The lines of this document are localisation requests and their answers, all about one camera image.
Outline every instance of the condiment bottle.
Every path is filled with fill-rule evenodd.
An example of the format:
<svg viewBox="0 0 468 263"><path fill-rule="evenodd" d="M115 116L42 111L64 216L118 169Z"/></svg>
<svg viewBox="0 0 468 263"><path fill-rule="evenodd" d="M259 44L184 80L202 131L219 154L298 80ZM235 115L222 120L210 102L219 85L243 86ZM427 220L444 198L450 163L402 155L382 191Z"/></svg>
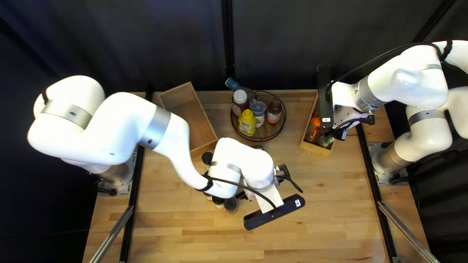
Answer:
<svg viewBox="0 0 468 263"><path fill-rule="evenodd" d="M275 124L281 118L281 101L275 97L268 105L266 120Z"/></svg>
<svg viewBox="0 0 468 263"><path fill-rule="evenodd" d="M238 89L245 91L250 102L256 99L255 92L253 90L239 85L239 83L237 83L237 81L235 81L232 77L227 79L224 84L226 84L226 86L232 91L236 91Z"/></svg>
<svg viewBox="0 0 468 263"><path fill-rule="evenodd" d="M224 209L224 198L213 196L212 201L214 205L216 206L216 208Z"/></svg>
<svg viewBox="0 0 468 263"><path fill-rule="evenodd" d="M239 130L247 136L254 136L256 123L257 118L254 117L251 110L247 109L239 117Z"/></svg>
<svg viewBox="0 0 468 263"><path fill-rule="evenodd" d="M320 118L312 118L310 125L307 128L307 140L310 142L314 141L314 138L318 135L317 130L320 127Z"/></svg>
<svg viewBox="0 0 468 263"><path fill-rule="evenodd" d="M232 112L237 116L240 117L241 114L249 108L249 101L247 100L247 93L245 91L239 89L234 92L233 96L233 106Z"/></svg>
<svg viewBox="0 0 468 263"><path fill-rule="evenodd" d="M254 114L255 118L257 119L257 123L255 124L255 128L259 128L262 126L263 122L265 121L265 110L266 104L261 101L252 102L250 104L250 109Z"/></svg>

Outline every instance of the black frame pole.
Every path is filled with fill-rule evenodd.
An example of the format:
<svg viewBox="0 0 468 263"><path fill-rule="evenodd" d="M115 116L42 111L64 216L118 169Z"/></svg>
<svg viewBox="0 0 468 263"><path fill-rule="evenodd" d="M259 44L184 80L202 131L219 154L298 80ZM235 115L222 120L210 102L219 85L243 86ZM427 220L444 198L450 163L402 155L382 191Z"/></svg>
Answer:
<svg viewBox="0 0 468 263"><path fill-rule="evenodd" d="M379 184L377 183L377 179L375 178L374 166L372 165L371 155L369 154L369 148L367 147L366 134L364 133L361 123L359 123L356 126L356 131L358 132L359 145L361 146L362 157L364 158L364 163L366 164L367 177L369 178L369 183L371 185L375 210L377 211L380 227L382 228L383 240L385 242L385 247L387 248L387 253L390 262L393 262L393 257L397 256L395 245L393 243L392 233L390 232L390 226L388 224L387 217L379 209L378 201L382 201L382 196L380 195Z"/></svg>
<svg viewBox="0 0 468 263"><path fill-rule="evenodd" d="M413 39L413 42L423 42L456 1L444 0Z"/></svg>
<svg viewBox="0 0 468 263"><path fill-rule="evenodd" d="M145 99L147 101L153 101L153 86L148 84L145 92ZM140 189L140 179L141 179L141 169L143 168L143 154L145 153L145 148L141 145L138 145L137 156L135 161L135 170L133 172L133 181L132 181L132 190L130 190L130 200L128 201L128 206L133 206L133 214L128 219L125 224L124 236L122 238L122 247L120 249L120 263L127 263L130 256L130 247L132 243L132 232L133 225L135 222L135 213L137 210L137 200Z"/></svg>
<svg viewBox="0 0 468 263"><path fill-rule="evenodd" d="M233 25L233 2L232 0L221 0L221 15L223 20L224 58L226 60L226 76L234 77L234 25Z"/></svg>

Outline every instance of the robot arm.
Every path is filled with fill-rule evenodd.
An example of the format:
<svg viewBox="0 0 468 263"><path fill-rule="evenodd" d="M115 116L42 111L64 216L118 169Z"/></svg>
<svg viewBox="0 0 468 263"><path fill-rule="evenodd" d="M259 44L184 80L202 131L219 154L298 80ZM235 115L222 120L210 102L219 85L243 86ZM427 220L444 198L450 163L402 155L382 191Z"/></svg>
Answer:
<svg viewBox="0 0 468 263"><path fill-rule="evenodd" d="M447 41L436 42L442 52ZM446 62L468 72L468 41L453 41ZM387 102L396 100L420 110L445 104L448 88L437 50L418 45L408 48L354 85L337 82L331 88L336 128L354 118L366 117ZM349 128L357 125L354 122Z"/></svg>
<svg viewBox="0 0 468 263"><path fill-rule="evenodd" d="M189 149L189 125L179 116L138 96L116 93L104 100L94 79L73 76L46 90L34 105L35 121L29 143L38 151L62 158L98 174L126 162L136 144L167 156L177 174L189 186L221 198L232 197L237 186L209 182L193 167ZM276 206L283 204L274 182L274 166L264 151L222 138L217 143L209 176L260 189ZM258 199L260 207L271 205Z"/></svg>
<svg viewBox="0 0 468 263"><path fill-rule="evenodd" d="M447 41L434 43L442 54ZM468 41L453 41L445 61L468 73ZM360 82L332 87L334 118L344 122L365 116L379 106L396 100L407 104L410 125L407 132L384 151L372 156L376 172L393 175L432 153L446 150L452 135L444 111L448 110L460 136L468 139L468 87L448 90L436 51L431 46L415 46L389 60Z"/></svg>

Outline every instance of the spice jar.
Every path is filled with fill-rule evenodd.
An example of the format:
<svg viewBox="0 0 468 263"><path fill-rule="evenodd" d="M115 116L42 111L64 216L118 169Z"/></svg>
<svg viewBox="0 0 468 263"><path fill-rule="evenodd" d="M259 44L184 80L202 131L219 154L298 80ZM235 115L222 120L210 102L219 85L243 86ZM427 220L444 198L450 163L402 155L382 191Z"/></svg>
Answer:
<svg viewBox="0 0 468 263"><path fill-rule="evenodd" d="M281 101L279 98L275 97L270 104L268 105L266 120L271 123L275 124L281 118Z"/></svg>
<svg viewBox="0 0 468 263"><path fill-rule="evenodd" d="M252 102L250 104L250 110L254 114L255 118L257 119L257 123L255 124L255 128L259 128L262 126L263 122L265 121L265 110L266 104L261 101Z"/></svg>
<svg viewBox="0 0 468 263"><path fill-rule="evenodd" d="M247 93L245 91L239 89L234 92L233 96L233 106L232 112L237 116L240 117L241 114L249 108L249 101L247 100Z"/></svg>

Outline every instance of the wooden box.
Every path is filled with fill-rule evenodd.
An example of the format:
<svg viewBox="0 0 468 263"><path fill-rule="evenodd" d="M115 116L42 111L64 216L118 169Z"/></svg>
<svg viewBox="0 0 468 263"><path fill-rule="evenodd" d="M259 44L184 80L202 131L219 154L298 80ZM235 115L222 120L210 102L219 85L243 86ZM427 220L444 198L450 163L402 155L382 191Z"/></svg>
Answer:
<svg viewBox="0 0 468 263"><path fill-rule="evenodd" d="M327 148L323 148L305 140L306 134L307 134L307 128L309 127L309 123L310 123L310 119L314 115L314 111L317 110L318 108L318 102L317 102L318 97L319 96L317 93L317 95L315 96L314 105L312 106L312 111L309 114L309 118L307 118L306 128L304 129L304 133L302 134L302 137L300 138L299 148L308 150L313 153L318 153L323 156L329 156L331 152L333 151L333 148L335 147L335 141L333 141Z"/></svg>
<svg viewBox="0 0 468 263"><path fill-rule="evenodd" d="M158 94L163 108L180 116L189 124L190 155L192 157L214 149L218 137L198 99L192 83Z"/></svg>

